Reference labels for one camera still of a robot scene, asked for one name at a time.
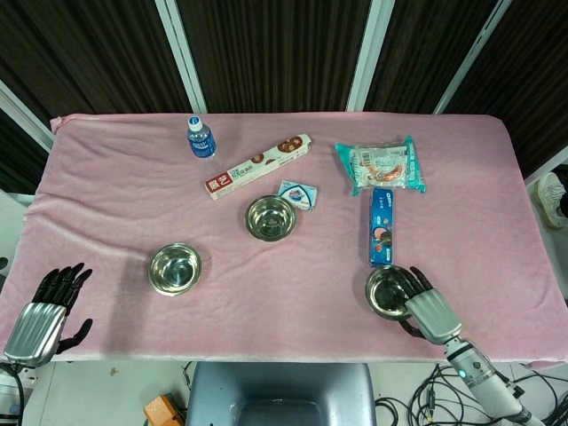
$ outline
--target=bottle label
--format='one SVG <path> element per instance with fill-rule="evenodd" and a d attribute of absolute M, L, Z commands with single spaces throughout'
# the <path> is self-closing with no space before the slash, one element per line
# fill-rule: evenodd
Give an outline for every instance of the bottle label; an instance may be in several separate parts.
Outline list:
<path fill-rule="evenodd" d="M 209 134 L 205 140 L 199 142 L 193 142 L 190 140 L 190 146 L 193 153 L 201 158 L 210 157 L 215 153 L 216 144 L 213 135 Z"/>

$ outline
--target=water bottle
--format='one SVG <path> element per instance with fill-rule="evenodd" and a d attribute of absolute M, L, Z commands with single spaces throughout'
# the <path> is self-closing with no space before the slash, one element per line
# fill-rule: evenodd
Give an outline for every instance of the water bottle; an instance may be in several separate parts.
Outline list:
<path fill-rule="evenodd" d="M 192 148 L 195 156 L 200 158 L 208 158 L 215 155 L 217 146 L 211 129 L 203 124 L 198 116 L 190 117 L 187 120 L 189 130 L 187 131 L 187 141 Z"/>

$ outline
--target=dark curtain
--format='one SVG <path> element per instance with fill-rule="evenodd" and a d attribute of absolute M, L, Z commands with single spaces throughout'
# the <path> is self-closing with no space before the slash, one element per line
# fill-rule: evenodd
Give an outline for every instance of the dark curtain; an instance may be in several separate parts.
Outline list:
<path fill-rule="evenodd" d="M 3 0 L 0 79 L 58 115 L 189 112 L 154 0 Z"/>
<path fill-rule="evenodd" d="M 0 111 L 0 189 L 7 193 L 35 193 L 47 153 Z"/>
<path fill-rule="evenodd" d="M 447 113 L 490 114 L 530 175 L 568 144 L 568 2 L 515 0 Z"/>
<path fill-rule="evenodd" d="M 366 111 L 431 114 L 497 0 L 397 0 Z"/>
<path fill-rule="evenodd" d="M 213 113 L 344 110 L 369 0 L 178 0 Z"/>

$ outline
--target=metal bowl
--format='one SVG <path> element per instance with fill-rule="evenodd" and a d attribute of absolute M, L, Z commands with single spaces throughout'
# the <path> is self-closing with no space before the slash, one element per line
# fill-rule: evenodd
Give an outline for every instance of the metal bowl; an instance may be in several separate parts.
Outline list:
<path fill-rule="evenodd" d="M 296 226 L 296 212 L 292 204 L 279 195 L 266 195 L 248 206 L 245 225 L 259 240 L 278 241 Z"/>
<path fill-rule="evenodd" d="M 197 284 L 201 258 L 197 250 L 183 242 L 160 248 L 148 264 L 148 279 L 158 293 L 178 296 Z"/>
<path fill-rule="evenodd" d="M 369 306 L 387 320 L 402 321 L 411 316 L 405 307 L 408 296 L 400 284 L 406 279 L 401 270 L 395 265 L 380 266 L 369 274 L 365 284 Z"/>

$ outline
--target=tablecloth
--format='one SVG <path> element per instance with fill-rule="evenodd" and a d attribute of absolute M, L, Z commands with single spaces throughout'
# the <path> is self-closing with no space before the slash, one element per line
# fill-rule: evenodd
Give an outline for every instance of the tablecloth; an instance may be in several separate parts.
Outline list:
<path fill-rule="evenodd" d="M 442 348 L 381 319 L 364 295 L 369 192 L 351 196 L 337 142 L 412 135 L 428 186 L 397 190 L 394 256 L 447 298 L 463 333 L 494 360 L 568 359 L 568 314 L 502 122 L 479 115 L 205 114 L 229 168 L 307 133 L 312 150 L 212 201 L 206 168 L 185 138 L 186 114 L 75 114 L 56 142 L 0 295 L 0 346 L 51 269 L 93 269 L 64 336 L 85 341 L 59 359 L 295 361 L 440 359 Z M 255 198 L 292 180 L 319 189 L 285 240 L 253 239 Z M 182 241 L 201 253 L 190 292 L 158 294 L 146 262 Z"/>

